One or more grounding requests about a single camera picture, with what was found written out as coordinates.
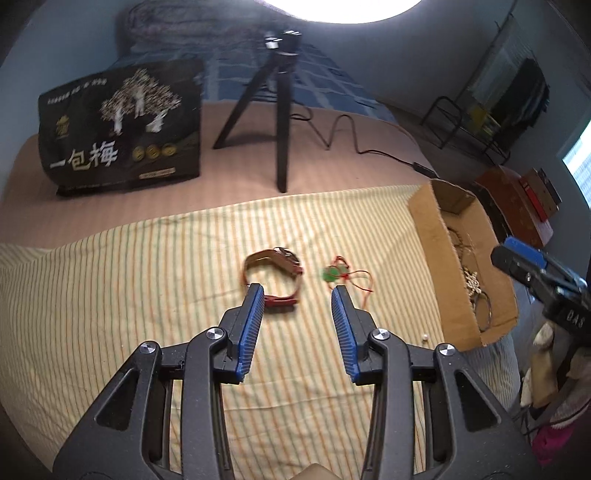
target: bed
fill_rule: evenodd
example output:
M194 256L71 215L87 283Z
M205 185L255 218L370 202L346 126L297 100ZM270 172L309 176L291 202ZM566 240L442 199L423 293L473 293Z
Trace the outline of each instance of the bed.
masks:
M265 32L270 29L277 35L286 25L298 24L269 9L244 5L245 10L232 14L236 4L225 1L143 2L130 10L126 21L127 34L135 43L112 68L198 57L205 65L200 79L203 101L236 101L267 60ZM272 101L273 91L271 80L258 99ZM293 100L396 123L385 105L319 48L305 42L298 50L293 74Z
M146 38L141 42L116 66L195 52L184 43L152 43L156 48L149 49ZM308 125L294 122L289 195L278 196L273 105L253 103L228 148L212 149L255 68L243 56L230 62L219 53L228 49L216 48L208 50L210 57L200 53L210 69L203 79L207 101L198 179L64 200L43 174L36 137L23 145L0 205L0 361L6 366L0 400L50 468L84 410L139 343L184 342L216 324L240 303L244 256L280 245L303 260L305 284L294 313L265 315L245 385L224 391L236 476L289 478L318 462L343 479L358 478L371 389L352 386L342 368L320 270L336 254L371 270L377 287L368 310L378 324L416 345L432 348L443 341L430 275L406 208L427 179L389 158L357 155L348 126L326 151ZM306 77L322 77L312 71L319 63L331 74L335 67L314 47L303 51L295 88L308 93L295 95L312 108L322 133L341 111L350 112L361 148L430 168L412 136L379 113L383 109L368 106L375 101L353 91L348 77L335 80L337 87L348 85L345 93L331 90L322 97L330 93L323 90L328 84L312 87ZM308 55L318 60L307 62ZM231 87L221 87L226 81ZM335 95L348 99L335 101ZM257 275L273 293L289 289L269 272ZM519 388L511 337L467 357L508 408ZM415 389L416 471L424 469L420 398ZM176 469L179 405L177 391L171 424Z

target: black snack bag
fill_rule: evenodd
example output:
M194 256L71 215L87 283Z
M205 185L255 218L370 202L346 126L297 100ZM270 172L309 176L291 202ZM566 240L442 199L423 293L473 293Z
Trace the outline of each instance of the black snack bag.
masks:
M200 60L89 75L39 97L39 155L58 194L199 176Z

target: red string bracelet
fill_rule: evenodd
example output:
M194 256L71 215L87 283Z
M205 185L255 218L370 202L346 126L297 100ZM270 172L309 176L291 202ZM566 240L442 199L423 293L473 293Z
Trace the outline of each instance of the red string bracelet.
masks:
M374 292L374 278L373 278L372 274L370 272L368 272L367 270L353 270L352 272L349 270L350 270L350 266L347 263L347 261L343 257L341 257L340 255L337 255L334 258L334 260L332 261L332 265L329 265L328 267L326 267L324 269L323 279L326 282L326 284L328 285L328 288L330 290L333 290L333 288L334 288L331 284L336 283L339 280L342 281L342 284L346 284L347 281L350 281L354 287L356 287L360 290L363 290L365 293L363 294L363 300L361 302L361 309L365 310L365 306L367 304L368 297ZM367 275L367 278L369 280L369 287L368 288L364 288L361 285L356 284L352 278L353 275L358 275L358 274L363 274L363 273L365 273Z

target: window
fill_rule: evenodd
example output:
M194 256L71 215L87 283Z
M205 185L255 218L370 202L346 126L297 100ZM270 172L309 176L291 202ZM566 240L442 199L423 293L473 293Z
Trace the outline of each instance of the window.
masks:
M591 207L591 122L563 158L564 164L572 173L581 192Z

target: light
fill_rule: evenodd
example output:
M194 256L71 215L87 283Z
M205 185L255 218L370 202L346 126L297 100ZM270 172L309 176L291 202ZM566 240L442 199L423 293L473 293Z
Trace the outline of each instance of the light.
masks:
M369 23L395 17L421 0L259 0L312 22Z

